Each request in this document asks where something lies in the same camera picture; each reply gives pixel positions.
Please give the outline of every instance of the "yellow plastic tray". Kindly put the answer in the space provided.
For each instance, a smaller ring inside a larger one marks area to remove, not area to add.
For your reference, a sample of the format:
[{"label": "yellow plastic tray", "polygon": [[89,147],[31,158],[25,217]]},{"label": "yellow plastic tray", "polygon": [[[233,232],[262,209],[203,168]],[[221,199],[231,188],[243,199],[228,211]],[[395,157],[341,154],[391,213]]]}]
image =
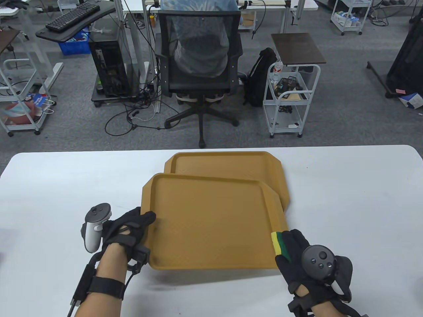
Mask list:
[{"label": "yellow plastic tray", "polygon": [[276,268],[270,233],[288,230],[279,196],[258,180],[156,174],[143,187],[149,210],[158,270]]},{"label": "yellow plastic tray", "polygon": [[261,180],[278,193],[284,211],[289,205],[282,164],[268,152],[177,153],[166,162],[165,173]]}]

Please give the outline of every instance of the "bag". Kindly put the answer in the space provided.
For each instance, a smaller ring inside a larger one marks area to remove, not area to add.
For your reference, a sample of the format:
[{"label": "bag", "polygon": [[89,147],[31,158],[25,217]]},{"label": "bag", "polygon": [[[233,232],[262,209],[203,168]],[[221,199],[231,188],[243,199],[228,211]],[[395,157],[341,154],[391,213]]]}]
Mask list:
[{"label": "bag", "polygon": [[244,104],[249,102],[253,107],[261,107],[263,105],[267,70],[276,60],[276,54],[270,47],[260,52],[260,57],[244,83]]}]

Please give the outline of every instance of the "black glove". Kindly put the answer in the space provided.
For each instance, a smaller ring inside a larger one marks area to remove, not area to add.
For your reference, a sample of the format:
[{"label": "black glove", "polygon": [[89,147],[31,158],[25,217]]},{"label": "black glove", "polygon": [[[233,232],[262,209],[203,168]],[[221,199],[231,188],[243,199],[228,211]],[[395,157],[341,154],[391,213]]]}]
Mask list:
[{"label": "black glove", "polygon": [[140,243],[147,227],[156,220],[156,214],[153,211],[141,215],[140,210],[141,207],[136,207],[120,218],[113,221],[107,220],[103,224],[103,250],[109,244],[119,243],[125,248],[128,261],[132,259],[134,247]]},{"label": "black glove", "polygon": [[285,257],[282,252],[282,255],[277,255],[275,260],[277,267],[288,284],[289,292],[295,294],[298,287],[304,285],[316,304],[336,298],[337,295],[332,287],[326,286],[321,281],[309,277],[302,268],[302,253],[310,246],[302,233],[297,229],[293,229],[282,232],[281,237],[288,256]]},{"label": "black glove", "polygon": [[8,7],[10,9],[27,9],[27,6],[29,6],[29,3],[20,1],[20,0],[5,0],[0,1],[0,7]]}]

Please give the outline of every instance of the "sneaker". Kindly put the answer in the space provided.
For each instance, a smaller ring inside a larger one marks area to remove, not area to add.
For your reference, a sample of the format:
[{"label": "sneaker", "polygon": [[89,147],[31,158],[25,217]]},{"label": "sneaker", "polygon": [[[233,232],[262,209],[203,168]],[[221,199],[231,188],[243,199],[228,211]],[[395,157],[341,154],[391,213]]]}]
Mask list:
[{"label": "sneaker", "polygon": [[206,95],[205,100],[207,102],[217,102],[219,100],[222,100],[223,96],[224,96],[223,93],[216,93],[214,95]]},{"label": "sneaker", "polygon": [[176,99],[184,102],[197,102],[197,98],[190,98],[190,96],[185,93],[177,93]]}]

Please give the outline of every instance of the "water bottle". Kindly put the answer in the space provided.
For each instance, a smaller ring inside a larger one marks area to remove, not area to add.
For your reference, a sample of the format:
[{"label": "water bottle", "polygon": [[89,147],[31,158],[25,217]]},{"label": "water bottle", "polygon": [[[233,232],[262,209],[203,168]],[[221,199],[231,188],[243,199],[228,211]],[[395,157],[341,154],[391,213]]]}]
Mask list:
[{"label": "water bottle", "polygon": [[273,85],[276,85],[282,78],[282,62],[279,60],[273,66],[273,73],[270,81]]}]

